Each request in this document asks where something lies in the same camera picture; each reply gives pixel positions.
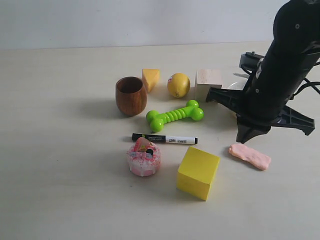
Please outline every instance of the yellow cheese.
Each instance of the yellow cheese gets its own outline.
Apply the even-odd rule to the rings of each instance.
[[[219,162],[220,157],[190,146],[178,169],[176,187],[206,201]]]
[[[158,83],[159,78],[159,69],[142,69],[142,81],[148,93],[150,93]]]

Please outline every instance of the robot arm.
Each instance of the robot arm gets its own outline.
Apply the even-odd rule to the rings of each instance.
[[[320,58],[320,0],[291,0],[275,16],[274,40],[265,56],[246,53],[252,70],[243,90],[211,88],[206,101],[237,115],[236,141],[267,134],[271,127],[295,128],[309,135],[314,120],[286,106]]]

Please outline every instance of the wooden cup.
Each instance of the wooden cup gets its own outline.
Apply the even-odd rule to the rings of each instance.
[[[140,114],[147,105],[147,91],[142,80],[135,76],[120,79],[115,85],[115,101],[123,114]]]

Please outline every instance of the green dog bone toy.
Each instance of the green dog bone toy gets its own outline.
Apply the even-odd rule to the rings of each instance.
[[[194,121],[200,121],[204,117],[204,111],[199,108],[196,100],[190,100],[186,106],[173,111],[159,113],[151,110],[146,114],[146,120],[150,124],[150,128],[154,133],[164,129],[164,125],[180,119],[192,118]]]

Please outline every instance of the yellow lemon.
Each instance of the yellow lemon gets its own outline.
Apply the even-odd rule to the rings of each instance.
[[[169,78],[167,88],[175,98],[183,98],[190,90],[190,79],[183,73],[176,73]]]

